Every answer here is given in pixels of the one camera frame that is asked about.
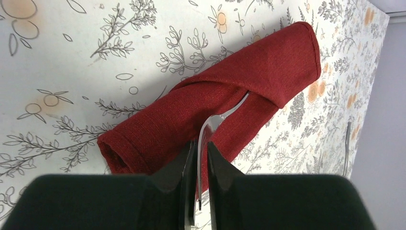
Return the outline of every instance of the floral tablecloth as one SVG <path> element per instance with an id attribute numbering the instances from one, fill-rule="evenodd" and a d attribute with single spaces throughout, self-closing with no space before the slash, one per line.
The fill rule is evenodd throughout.
<path id="1" fill-rule="evenodd" d="M 296 21 L 316 32 L 322 75 L 260 130 L 234 164 L 244 173 L 351 174 L 389 21 L 366 0 L 0 5 L 0 221 L 39 175 L 109 173 L 96 146 L 99 135 L 182 79 Z M 204 197 L 198 229 L 210 229 Z"/>

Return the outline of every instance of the silver fork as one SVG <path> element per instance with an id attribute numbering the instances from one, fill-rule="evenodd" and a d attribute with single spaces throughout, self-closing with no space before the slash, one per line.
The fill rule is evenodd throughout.
<path id="1" fill-rule="evenodd" d="M 208 140 L 210 140 L 210 138 L 217 130 L 217 128 L 221 125 L 221 123 L 243 104 L 248 95 L 249 93 L 246 93 L 243 99 L 241 99 L 241 101 L 236 106 L 234 106 L 227 112 L 220 115 L 210 116 L 203 123 L 202 129 L 200 130 L 199 142 L 197 145 L 197 184 L 199 196 L 199 210 L 202 209 L 202 155 L 203 155 L 202 151 L 204 150 L 204 147 L 207 145 Z"/>

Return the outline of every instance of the patterned fabric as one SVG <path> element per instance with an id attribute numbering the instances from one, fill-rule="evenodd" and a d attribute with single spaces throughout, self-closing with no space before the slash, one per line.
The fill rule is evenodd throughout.
<path id="1" fill-rule="evenodd" d="M 322 75 L 233 164 L 244 173 L 349 177 L 389 21 L 367 0 L 0 0 L 0 6 L 0 221 L 39 175 L 109 173 L 98 136 L 181 80 L 297 21 L 316 32 Z M 196 228 L 210 229 L 208 193 L 203 204 Z"/>

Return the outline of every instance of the red napkin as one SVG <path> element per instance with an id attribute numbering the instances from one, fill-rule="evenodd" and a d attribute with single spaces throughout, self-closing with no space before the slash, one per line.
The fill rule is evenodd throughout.
<path id="1" fill-rule="evenodd" d="M 312 27 L 294 23 L 176 85 L 98 140 L 112 173 L 152 174 L 198 138 L 205 120 L 242 106 L 217 129 L 212 141 L 232 161 L 259 129 L 320 76 L 320 53 Z M 208 188 L 203 156 L 203 189 Z"/>

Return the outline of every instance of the gray surface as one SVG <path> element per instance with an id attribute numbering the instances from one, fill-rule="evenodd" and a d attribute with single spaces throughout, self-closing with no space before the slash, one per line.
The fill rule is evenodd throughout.
<path id="1" fill-rule="evenodd" d="M 378 229 L 406 229 L 406 23 L 390 24 L 351 180 Z"/>
<path id="2" fill-rule="evenodd" d="M 369 2 L 385 13 L 406 11 L 405 0 L 369 0 Z"/>

